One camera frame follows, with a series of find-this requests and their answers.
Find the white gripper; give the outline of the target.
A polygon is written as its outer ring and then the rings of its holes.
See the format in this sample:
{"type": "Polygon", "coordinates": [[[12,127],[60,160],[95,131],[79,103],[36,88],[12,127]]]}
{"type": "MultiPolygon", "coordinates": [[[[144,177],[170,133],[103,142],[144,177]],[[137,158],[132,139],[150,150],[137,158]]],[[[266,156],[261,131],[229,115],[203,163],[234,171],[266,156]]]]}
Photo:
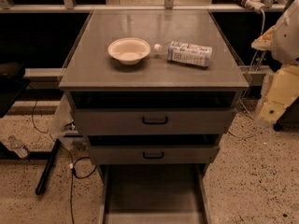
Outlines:
{"type": "MultiPolygon", "coordinates": [[[[251,43],[251,47],[270,50],[274,31],[275,26],[270,27],[251,43]]],[[[257,121],[260,124],[275,124],[298,97],[299,66],[283,64],[275,74],[267,74],[263,80],[257,121]]]]}

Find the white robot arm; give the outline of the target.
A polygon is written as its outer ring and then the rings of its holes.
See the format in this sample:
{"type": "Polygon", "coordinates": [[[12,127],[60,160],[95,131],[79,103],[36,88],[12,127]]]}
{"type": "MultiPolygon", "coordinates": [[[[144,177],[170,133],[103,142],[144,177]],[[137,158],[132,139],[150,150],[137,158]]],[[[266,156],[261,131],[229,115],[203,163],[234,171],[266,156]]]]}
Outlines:
{"type": "Polygon", "coordinates": [[[271,52],[282,66],[263,81],[256,121],[275,124],[299,98],[299,0],[283,12],[275,25],[255,39],[254,49],[271,52]]]}

